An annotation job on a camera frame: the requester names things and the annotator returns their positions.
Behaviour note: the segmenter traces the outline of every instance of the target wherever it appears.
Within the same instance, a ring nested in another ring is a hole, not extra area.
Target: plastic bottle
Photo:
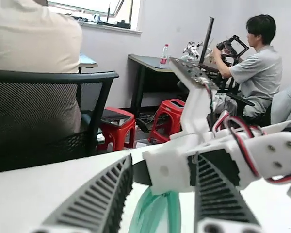
[[[167,59],[168,59],[168,44],[165,44],[164,48],[163,48],[163,53],[161,56],[161,60],[160,60],[160,64],[162,66],[164,66],[167,63]]]

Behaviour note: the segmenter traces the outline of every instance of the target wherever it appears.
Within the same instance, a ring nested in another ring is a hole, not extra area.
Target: desk
[[[78,160],[0,173],[0,233],[29,233],[76,189],[131,151],[134,163],[141,152],[162,145],[118,151]],[[291,233],[289,185],[271,185],[264,180],[252,183],[242,192],[244,199],[266,233]],[[146,186],[133,184],[127,197],[120,233],[127,233],[130,221]],[[182,233],[194,230],[194,193],[180,194]]]
[[[79,57],[79,74],[82,74],[82,68],[94,68],[98,67],[97,62],[95,62],[93,59],[89,58],[88,56],[84,55],[83,53],[80,53]],[[81,86],[78,85],[77,87],[77,102],[79,107],[81,107]]]
[[[137,62],[138,72],[135,80],[134,91],[132,94],[130,109],[131,112],[134,113],[136,118],[136,123],[140,126],[142,125],[141,121],[138,120],[141,102],[144,93],[144,85],[146,79],[146,71],[151,70],[154,71],[157,76],[156,79],[161,79],[161,82],[164,82],[166,87],[171,87],[175,91],[179,91],[177,87],[177,83],[179,81],[178,77],[173,73],[173,71],[169,68],[168,62],[163,65],[160,65],[160,58],[158,57],[146,57],[146,56],[138,56],[135,54],[128,55],[128,58]]]
[[[82,73],[82,67],[85,68],[94,68],[98,67],[97,62],[95,62],[93,59],[89,58],[88,56],[84,55],[83,53],[80,53],[79,58],[80,64],[79,64],[79,73]]]

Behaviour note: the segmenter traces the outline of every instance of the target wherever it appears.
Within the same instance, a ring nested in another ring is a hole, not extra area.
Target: circuit board
[[[208,78],[206,73],[198,67],[198,64],[170,57],[169,66],[181,81],[183,81],[182,79],[187,79],[194,85],[202,86],[208,84],[211,89],[219,89],[217,85]]]

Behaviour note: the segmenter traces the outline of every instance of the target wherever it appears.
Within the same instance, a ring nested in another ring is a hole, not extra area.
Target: floor
[[[140,120],[142,120],[145,125],[147,126],[147,128],[149,129],[149,131],[151,131],[152,126],[153,126],[153,122],[154,122],[154,117],[155,117],[155,113],[156,112],[144,112],[144,113],[140,113]],[[160,116],[160,120],[159,123],[162,123],[164,121],[166,121],[166,116]],[[152,145],[152,143],[150,143],[148,141],[149,138],[149,133],[145,133],[143,132],[137,125],[135,127],[135,143],[134,143],[134,147],[141,147],[141,146],[145,146],[145,145]],[[107,151],[101,151],[99,154],[102,153],[110,153],[112,152],[112,144],[108,145],[108,149]]]

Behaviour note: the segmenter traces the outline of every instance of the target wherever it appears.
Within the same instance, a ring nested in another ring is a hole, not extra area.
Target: windowsill
[[[91,28],[97,28],[101,30],[109,30],[109,31],[116,31],[121,33],[128,33],[128,34],[134,34],[134,35],[141,35],[141,31],[135,31],[132,29],[126,29],[126,28],[118,28],[118,27],[112,27],[112,26],[106,26],[106,25],[96,25],[92,23],[83,23],[83,27],[91,27]]]

